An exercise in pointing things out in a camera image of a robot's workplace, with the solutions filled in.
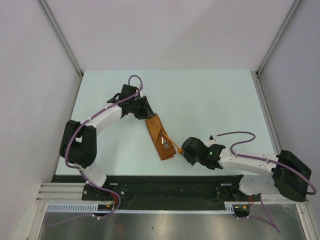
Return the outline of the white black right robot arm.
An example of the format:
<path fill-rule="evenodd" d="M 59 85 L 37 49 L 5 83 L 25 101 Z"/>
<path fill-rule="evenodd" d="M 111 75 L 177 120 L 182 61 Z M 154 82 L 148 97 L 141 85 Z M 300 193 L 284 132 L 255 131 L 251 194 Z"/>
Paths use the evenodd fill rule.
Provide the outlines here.
<path fill-rule="evenodd" d="M 279 154 L 250 155 L 236 152 L 232 146 L 218 144 L 213 138 L 203 143 L 189 137 L 182 144 L 180 153 L 191 165 L 199 163 L 210 170 L 252 173 L 252 176 L 242 176 L 239 183 L 230 188 L 231 196 L 237 201 L 258 194 L 280 194 L 288 200 L 304 202 L 310 194 L 308 189 L 316 192 L 310 182 L 311 169 L 288 150 L 281 150 Z"/>

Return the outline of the silver metal fork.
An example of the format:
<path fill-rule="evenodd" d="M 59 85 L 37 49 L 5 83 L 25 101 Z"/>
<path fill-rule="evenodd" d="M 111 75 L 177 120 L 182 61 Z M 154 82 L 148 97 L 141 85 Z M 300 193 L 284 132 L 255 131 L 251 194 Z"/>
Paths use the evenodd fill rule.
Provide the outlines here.
<path fill-rule="evenodd" d="M 169 150 L 170 149 L 170 146 L 166 140 L 166 138 L 164 137 L 164 135 L 160 132 L 160 137 L 161 137 L 161 143 L 164 147 L 165 150 Z"/>

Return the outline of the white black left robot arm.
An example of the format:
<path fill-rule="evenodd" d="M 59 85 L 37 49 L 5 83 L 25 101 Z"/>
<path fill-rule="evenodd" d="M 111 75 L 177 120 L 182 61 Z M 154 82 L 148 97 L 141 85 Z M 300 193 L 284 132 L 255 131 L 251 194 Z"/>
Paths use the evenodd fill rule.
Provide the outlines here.
<path fill-rule="evenodd" d="M 100 200 L 107 199 L 110 194 L 114 199 L 119 199 L 120 196 L 105 184 L 107 176 L 96 162 L 98 135 L 129 114 L 133 114 L 138 120 L 155 116 L 142 90 L 142 84 L 124 84 L 121 92 L 109 99 L 98 112 L 83 121 L 69 120 L 65 125 L 59 154 L 68 168 L 79 171 L 85 183 L 93 187 L 93 194 Z"/>

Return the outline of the orange-brown cloth napkin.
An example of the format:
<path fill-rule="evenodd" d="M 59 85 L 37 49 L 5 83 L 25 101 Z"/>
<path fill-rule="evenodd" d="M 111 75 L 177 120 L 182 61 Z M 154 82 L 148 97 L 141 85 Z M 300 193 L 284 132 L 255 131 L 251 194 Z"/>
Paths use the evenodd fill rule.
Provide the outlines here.
<path fill-rule="evenodd" d="M 165 136 L 164 137 L 168 142 L 168 145 L 170 148 L 166 150 L 162 145 L 162 139 L 161 139 L 160 133 L 162 132 L 166 133 L 166 131 L 163 127 L 163 124 L 158 114 L 156 113 L 154 117 L 146 119 L 145 124 L 160 160 L 164 161 L 164 160 L 173 158 L 174 155 L 177 153 L 177 151 L 175 147 L 172 145 L 172 143 Z"/>

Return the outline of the orange plastic spoon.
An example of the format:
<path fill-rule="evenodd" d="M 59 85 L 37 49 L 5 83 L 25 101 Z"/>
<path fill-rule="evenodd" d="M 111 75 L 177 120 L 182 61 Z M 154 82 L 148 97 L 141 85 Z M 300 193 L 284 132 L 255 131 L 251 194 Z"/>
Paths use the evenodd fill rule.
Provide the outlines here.
<path fill-rule="evenodd" d="M 183 149 L 180 146 L 178 146 L 165 132 L 162 131 L 162 133 L 172 143 L 172 145 L 176 148 L 176 152 L 181 155 L 183 152 Z"/>

